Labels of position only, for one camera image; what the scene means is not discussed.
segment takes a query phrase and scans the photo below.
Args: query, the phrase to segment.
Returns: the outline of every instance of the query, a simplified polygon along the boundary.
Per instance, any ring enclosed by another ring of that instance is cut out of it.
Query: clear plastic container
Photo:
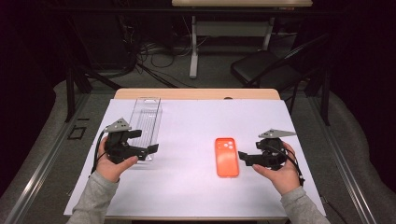
[[[137,98],[129,124],[132,130],[142,130],[142,135],[130,139],[128,141],[129,145],[133,147],[148,147],[157,144],[162,113],[161,98]],[[146,161],[152,161],[154,154],[147,155]]]

